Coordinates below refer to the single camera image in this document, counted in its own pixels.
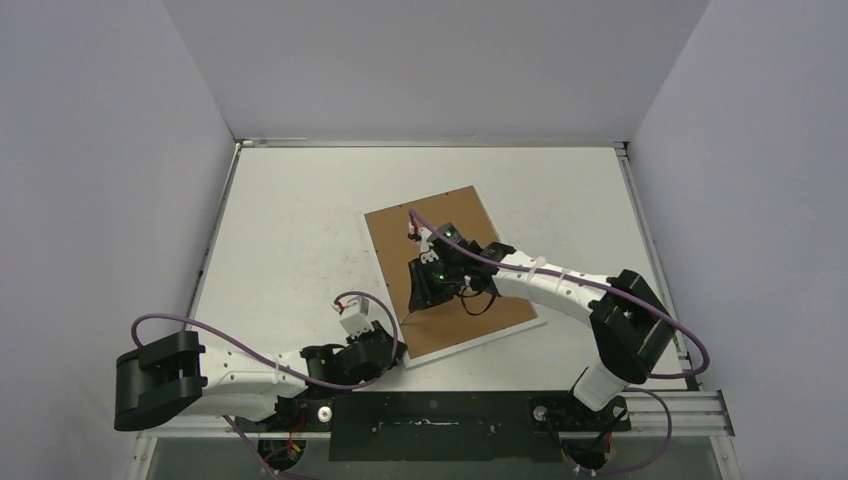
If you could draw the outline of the blue red screwdriver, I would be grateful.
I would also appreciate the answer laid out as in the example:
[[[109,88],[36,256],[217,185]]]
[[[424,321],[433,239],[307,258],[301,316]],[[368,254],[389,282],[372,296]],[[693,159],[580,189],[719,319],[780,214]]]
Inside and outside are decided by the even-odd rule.
[[[401,327],[401,326],[402,326],[402,325],[403,325],[403,324],[404,324],[404,323],[405,323],[405,322],[406,322],[406,321],[407,321],[407,320],[408,320],[408,319],[409,319],[409,318],[413,315],[413,313],[414,313],[414,312],[407,312],[405,315],[403,315],[402,317],[400,317],[400,318],[397,320],[397,325],[398,325],[398,327],[400,328],[400,327]]]

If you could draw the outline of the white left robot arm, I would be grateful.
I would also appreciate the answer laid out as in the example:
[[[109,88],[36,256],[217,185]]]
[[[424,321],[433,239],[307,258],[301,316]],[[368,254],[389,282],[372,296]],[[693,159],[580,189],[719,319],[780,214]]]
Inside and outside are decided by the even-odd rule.
[[[317,412],[322,401],[375,382],[406,350],[377,321],[342,344],[258,355],[177,332],[118,357],[113,427],[148,430],[180,415],[238,417],[277,431],[300,416],[327,421]]]

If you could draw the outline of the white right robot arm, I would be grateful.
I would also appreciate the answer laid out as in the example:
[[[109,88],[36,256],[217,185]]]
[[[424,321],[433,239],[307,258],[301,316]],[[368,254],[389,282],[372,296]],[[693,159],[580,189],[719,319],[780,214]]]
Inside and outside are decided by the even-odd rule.
[[[576,272],[511,245],[482,247],[451,223],[431,230],[410,221],[407,237],[419,249],[408,263],[411,312],[465,294],[488,294],[527,300],[590,328],[598,357],[565,402],[567,419],[577,428],[593,427],[616,396],[644,384],[674,335],[654,291],[631,270],[616,276]]]

